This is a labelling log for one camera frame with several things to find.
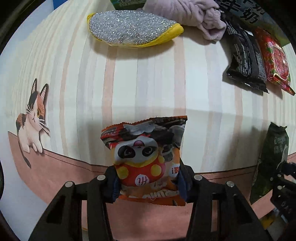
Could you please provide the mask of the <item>green snack bag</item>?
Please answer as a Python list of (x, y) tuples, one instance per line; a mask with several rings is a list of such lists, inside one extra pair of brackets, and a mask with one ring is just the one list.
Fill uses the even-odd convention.
[(277, 175), (279, 165), (287, 160), (289, 137), (285, 126), (270, 123), (263, 148), (257, 162), (250, 203), (254, 203), (265, 196), (271, 189), (271, 182)]

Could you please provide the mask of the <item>brown cardboard box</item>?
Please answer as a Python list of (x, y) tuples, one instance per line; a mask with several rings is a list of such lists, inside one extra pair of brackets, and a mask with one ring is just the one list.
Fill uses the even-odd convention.
[[(116, 10), (142, 9), (146, 1), (111, 1)], [(247, 27), (253, 29), (260, 27), (274, 37), (282, 45), (290, 41), (279, 25), (266, 13), (256, 1), (215, 1), (219, 5), (221, 20), (223, 14), (232, 14), (240, 19)]]

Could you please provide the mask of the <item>red snack bag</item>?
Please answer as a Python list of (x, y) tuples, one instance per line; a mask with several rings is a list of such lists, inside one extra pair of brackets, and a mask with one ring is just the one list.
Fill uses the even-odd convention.
[(290, 87), (287, 56), (280, 42), (261, 28), (255, 29), (255, 36), (263, 57), (267, 80), (294, 96), (295, 91)]

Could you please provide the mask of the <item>orange panda snack bag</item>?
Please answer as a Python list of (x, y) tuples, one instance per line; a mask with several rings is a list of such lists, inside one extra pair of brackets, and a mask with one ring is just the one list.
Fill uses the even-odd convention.
[(182, 173), (180, 147), (187, 116), (122, 122), (101, 131), (110, 150), (110, 201), (184, 206), (187, 184)]

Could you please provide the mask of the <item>silver yellow scrubbing pad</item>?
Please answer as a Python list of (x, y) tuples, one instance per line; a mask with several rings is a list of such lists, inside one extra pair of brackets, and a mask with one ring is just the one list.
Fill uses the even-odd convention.
[(146, 48), (178, 37), (183, 27), (162, 16), (134, 10), (113, 10), (87, 16), (89, 32), (110, 46)]

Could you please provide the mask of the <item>black snack bag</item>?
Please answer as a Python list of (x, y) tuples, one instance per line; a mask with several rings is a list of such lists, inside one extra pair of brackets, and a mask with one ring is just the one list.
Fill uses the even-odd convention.
[(254, 34), (240, 19), (223, 14), (226, 24), (224, 37), (231, 51), (231, 63), (226, 74), (233, 80), (267, 93), (267, 77), (263, 58)]

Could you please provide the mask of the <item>purple soft cloth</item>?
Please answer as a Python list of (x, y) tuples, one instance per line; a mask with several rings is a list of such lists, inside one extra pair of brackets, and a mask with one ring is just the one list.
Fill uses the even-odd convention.
[(221, 20), (219, 5), (214, 0), (146, 1), (142, 9), (181, 25), (196, 27), (208, 41), (220, 41), (227, 28)]

